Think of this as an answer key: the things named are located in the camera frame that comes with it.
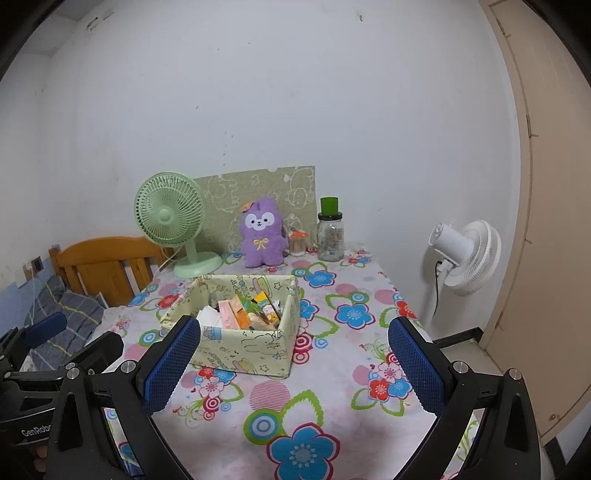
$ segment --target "blue gripper pad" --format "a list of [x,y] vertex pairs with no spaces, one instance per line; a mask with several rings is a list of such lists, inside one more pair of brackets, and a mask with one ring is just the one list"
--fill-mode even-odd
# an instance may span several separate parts
[[23,343],[27,348],[37,348],[43,342],[66,329],[68,321],[62,312],[55,312],[44,320],[26,328]]
[[[410,328],[414,328],[408,319],[405,320]],[[436,416],[441,415],[447,404],[444,382],[400,317],[390,322],[388,342],[423,408]]]
[[189,360],[201,339],[199,322],[191,318],[178,333],[171,345],[161,355],[144,382],[142,393],[144,411],[148,416],[162,410],[173,394]]

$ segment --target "fan stand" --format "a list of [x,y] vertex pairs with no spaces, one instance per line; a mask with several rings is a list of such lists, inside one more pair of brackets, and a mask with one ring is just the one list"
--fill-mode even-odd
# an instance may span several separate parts
[[213,252],[197,252],[195,240],[185,243],[187,257],[174,266],[174,275],[180,278],[195,278],[217,270],[222,266],[223,260]]

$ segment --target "yellow bow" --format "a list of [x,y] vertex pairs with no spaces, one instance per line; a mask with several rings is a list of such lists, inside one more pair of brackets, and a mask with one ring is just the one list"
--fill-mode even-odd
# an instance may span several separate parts
[[265,249],[265,248],[266,248],[266,247],[265,247],[265,244],[266,244],[268,241],[269,241],[269,239],[268,239],[268,238],[261,238],[260,240],[259,240],[259,239],[255,239],[255,240],[253,240],[253,241],[252,241],[252,243],[256,245],[256,249],[257,249],[257,250],[260,250],[261,248],[262,248],[262,249]]

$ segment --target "wooden door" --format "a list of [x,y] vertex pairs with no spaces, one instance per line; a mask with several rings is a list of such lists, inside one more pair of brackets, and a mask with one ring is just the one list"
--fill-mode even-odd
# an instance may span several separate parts
[[591,87],[521,0],[490,9],[529,117],[531,198],[517,275],[486,350],[501,370],[523,373],[545,443],[591,393]]

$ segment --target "door frame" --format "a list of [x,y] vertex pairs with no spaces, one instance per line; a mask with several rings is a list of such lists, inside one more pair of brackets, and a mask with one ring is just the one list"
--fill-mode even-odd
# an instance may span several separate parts
[[479,0],[480,6],[491,24],[495,33],[496,40],[501,48],[505,65],[509,72],[509,79],[511,81],[511,88],[513,90],[513,97],[515,99],[515,108],[517,110],[517,124],[519,128],[519,144],[521,149],[521,179],[519,182],[519,203],[517,207],[517,224],[515,225],[515,234],[513,235],[513,243],[511,245],[511,253],[509,255],[509,262],[505,271],[505,278],[501,284],[501,290],[496,298],[495,307],[486,324],[486,328],[480,339],[479,346],[486,349],[491,342],[492,335],[498,325],[503,311],[509,300],[509,294],[513,289],[515,279],[517,277],[517,269],[521,262],[521,255],[525,242],[527,242],[526,233],[527,225],[530,218],[530,203],[531,203],[531,182],[532,182],[532,159],[531,159],[531,135],[530,122],[527,110],[527,99],[523,87],[521,74],[517,69],[517,62],[511,45],[507,41],[501,23],[497,19],[492,7],[506,0]]

